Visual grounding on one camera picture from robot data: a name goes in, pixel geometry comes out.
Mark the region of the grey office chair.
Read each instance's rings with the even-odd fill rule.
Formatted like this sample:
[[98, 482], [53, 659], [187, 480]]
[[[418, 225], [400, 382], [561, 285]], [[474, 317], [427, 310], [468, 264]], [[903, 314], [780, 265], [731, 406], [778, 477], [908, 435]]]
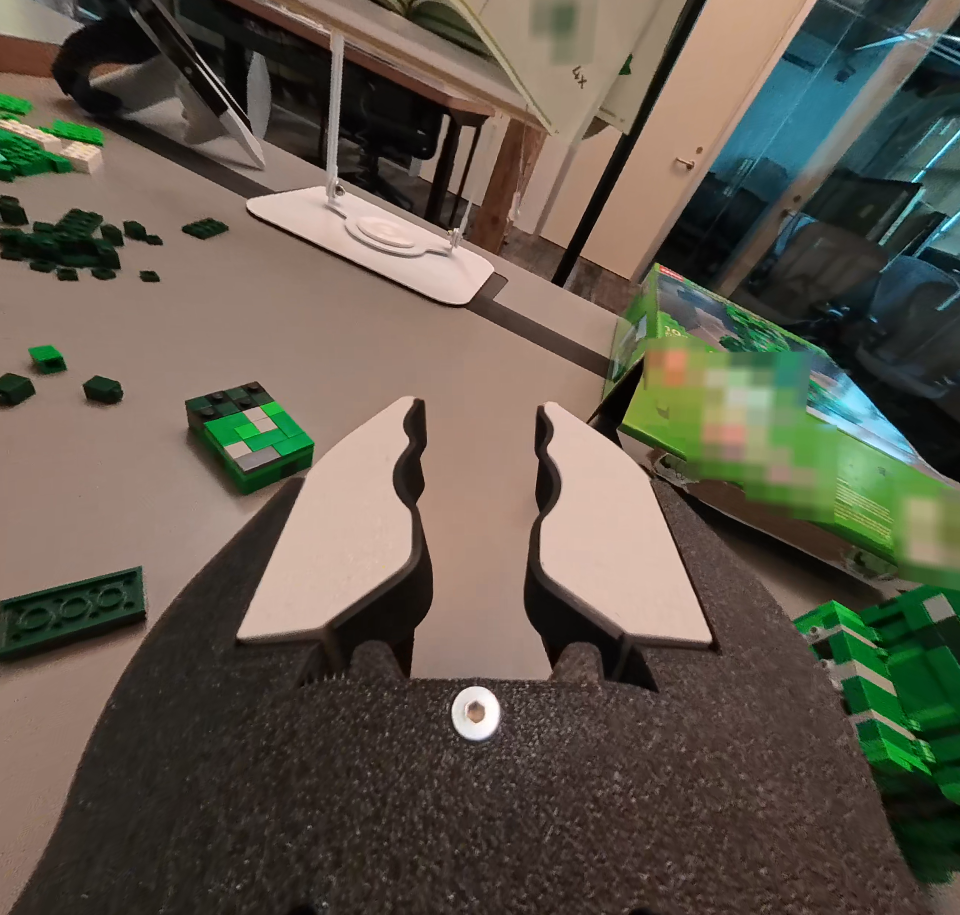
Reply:
[[854, 356], [911, 396], [938, 401], [957, 390], [958, 273], [914, 257], [891, 261], [873, 288]]

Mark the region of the black headphones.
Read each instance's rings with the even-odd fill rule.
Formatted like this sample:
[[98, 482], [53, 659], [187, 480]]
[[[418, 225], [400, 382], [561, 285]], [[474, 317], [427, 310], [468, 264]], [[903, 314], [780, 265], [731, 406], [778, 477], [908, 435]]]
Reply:
[[66, 39], [53, 61], [52, 76], [60, 90], [85, 112], [112, 117], [122, 110], [122, 102], [114, 94], [92, 87], [91, 71], [102, 65], [139, 65], [158, 54], [158, 46], [132, 17], [105, 16]]

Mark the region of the white book stand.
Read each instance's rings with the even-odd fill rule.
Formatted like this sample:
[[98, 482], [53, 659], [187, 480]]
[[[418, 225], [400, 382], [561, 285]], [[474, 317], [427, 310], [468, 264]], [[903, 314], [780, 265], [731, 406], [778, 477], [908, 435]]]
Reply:
[[254, 197], [247, 200], [247, 211], [428, 300], [465, 307], [494, 273], [494, 265], [467, 246], [462, 227], [440, 235], [343, 188], [338, 173], [342, 33], [330, 34], [330, 50], [325, 185]]

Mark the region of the long dark green lego plate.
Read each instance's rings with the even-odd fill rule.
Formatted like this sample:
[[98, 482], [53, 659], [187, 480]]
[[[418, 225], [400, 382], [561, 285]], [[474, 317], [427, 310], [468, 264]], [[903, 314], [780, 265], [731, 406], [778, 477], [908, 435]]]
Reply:
[[7, 598], [1, 661], [11, 662], [146, 620], [142, 566]]

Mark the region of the green lego set box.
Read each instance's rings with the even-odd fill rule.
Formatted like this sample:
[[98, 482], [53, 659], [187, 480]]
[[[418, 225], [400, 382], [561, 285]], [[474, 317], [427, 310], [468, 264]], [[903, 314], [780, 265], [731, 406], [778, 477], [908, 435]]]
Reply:
[[821, 562], [958, 587], [958, 483], [822, 348], [658, 263], [595, 416], [650, 476]]

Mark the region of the large green lego build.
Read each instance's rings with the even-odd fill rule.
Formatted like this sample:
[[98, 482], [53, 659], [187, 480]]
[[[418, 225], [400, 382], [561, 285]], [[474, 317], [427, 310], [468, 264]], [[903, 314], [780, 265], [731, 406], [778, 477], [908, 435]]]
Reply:
[[836, 601], [794, 625], [840, 695], [916, 879], [959, 871], [959, 592], [922, 585], [861, 611]]

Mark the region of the pile of dark green bricks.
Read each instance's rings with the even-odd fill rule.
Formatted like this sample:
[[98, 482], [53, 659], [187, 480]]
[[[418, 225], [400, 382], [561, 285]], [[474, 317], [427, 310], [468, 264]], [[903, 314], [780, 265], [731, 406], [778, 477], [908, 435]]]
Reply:
[[136, 221], [114, 225], [78, 207], [54, 223], [31, 220], [18, 198], [7, 195], [1, 197], [1, 221], [2, 260], [54, 274], [60, 282], [77, 282], [83, 270], [97, 281], [115, 280], [122, 268], [119, 251], [127, 243], [163, 245], [162, 237]]

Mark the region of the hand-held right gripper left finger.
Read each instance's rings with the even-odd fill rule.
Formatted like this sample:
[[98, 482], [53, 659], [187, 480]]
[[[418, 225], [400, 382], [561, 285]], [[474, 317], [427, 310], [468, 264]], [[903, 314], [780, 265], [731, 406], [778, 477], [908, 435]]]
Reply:
[[242, 645], [318, 644], [333, 669], [366, 642], [409, 675], [433, 600], [418, 508], [426, 404], [402, 396], [325, 453], [304, 477], [237, 631]]

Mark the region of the small green mosaic lego assembly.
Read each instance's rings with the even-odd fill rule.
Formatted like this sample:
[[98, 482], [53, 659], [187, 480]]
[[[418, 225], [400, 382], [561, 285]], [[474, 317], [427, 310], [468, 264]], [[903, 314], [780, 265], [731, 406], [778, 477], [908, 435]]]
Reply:
[[258, 381], [188, 398], [189, 429], [244, 496], [311, 468], [315, 442]]

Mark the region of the pile of green white bricks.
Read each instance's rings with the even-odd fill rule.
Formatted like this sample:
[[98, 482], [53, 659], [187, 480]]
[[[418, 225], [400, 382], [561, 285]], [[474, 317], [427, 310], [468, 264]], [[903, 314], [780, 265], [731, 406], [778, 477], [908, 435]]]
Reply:
[[101, 129], [55, 119], [49, 126], [27, 122], [33, 103], [1, 94], [1, 181], [42, 174], [94, 174], [103, 165]]

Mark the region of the grey side table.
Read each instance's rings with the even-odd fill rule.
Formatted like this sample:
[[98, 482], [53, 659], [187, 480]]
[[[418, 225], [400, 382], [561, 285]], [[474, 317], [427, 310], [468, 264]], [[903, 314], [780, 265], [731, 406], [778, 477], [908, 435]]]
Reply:
[[34, 0], [1, 0], [1, 72], [51, 78], [61, 46], [82, 27]]

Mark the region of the tablet on white stand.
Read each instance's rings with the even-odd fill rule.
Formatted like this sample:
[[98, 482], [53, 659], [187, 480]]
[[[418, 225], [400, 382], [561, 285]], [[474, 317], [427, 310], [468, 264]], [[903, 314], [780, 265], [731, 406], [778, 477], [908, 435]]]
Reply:
[[136, 113], [176, 98], [183, 111], [183, 141], [200, 145], [222, 136], [236, 141], [258, 169], [266, 161], [246, 113], [159, 0], [138, 0], [129, 14], [157, 49], [149, 60], [119, 73], [123, 110]]

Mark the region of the wooden table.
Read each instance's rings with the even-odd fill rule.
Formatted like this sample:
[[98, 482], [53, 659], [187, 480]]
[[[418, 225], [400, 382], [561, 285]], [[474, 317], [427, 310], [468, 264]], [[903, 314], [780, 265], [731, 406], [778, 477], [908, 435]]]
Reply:
[[[318, 49], [330, 50], [329, 21], [296, 0], [215, 0], [256, 18], [263, 25], [282, 29]], [[434, 181], [430, 190], [436, 202], [427, 218], [438, 223], [439, 211], [448, 191], [453, 161], [461, 129], [472, 127], [479, 133], [483, 123], [495, 115], [509, 117], [502, 141], [494, 144], [495, 160], [489, 171], [483, 201], [474, 210], [466, 237], [474, 245], [500, 254], [509, 237], [517, 205], [546, 140], [545, 132], [534, 126], [516, 107], [499, 108], [495, 100], [466, 85], [449, 81], [431, 70], [419, 57], [403, 57], [389, 45], [374, 44], [350, 29], [341, 30], [344, 59], [355, 66], [383, 77], [403, 90], [427, 99], [444, 109], [450, 119], [441, 146]]]

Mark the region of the black office chair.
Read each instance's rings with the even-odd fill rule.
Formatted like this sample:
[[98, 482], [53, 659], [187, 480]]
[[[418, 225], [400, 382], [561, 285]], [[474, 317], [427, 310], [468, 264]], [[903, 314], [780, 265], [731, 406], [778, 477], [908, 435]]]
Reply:
[[446, 110], [394, 82], [361, 79], [345, 93], [342, 129], [359, 149], [358, 169], [346, 174], [354, 185], [376, 191], [384, 182], [384, 157], [432, 160], [437, 153]]

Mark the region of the white door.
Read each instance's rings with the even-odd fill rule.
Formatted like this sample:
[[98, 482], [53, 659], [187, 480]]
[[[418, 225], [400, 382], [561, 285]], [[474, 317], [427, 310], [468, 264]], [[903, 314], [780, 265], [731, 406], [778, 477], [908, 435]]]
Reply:
[[[537, 232], [637, 280], [817, 0], [705, 0], [635, 139], [606, 128], [566, 155]], [[696, 162], [692, 172], [675, 157]]]

